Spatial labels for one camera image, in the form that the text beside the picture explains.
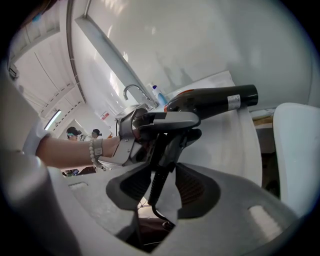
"black hair dryer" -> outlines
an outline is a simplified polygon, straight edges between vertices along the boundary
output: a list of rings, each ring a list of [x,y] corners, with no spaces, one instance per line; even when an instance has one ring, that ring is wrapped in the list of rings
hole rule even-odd
[[[193,112],[203,120],[258,104],[257,88],[251,85],[190,89],[181,92],[164,107],[165,112]]]

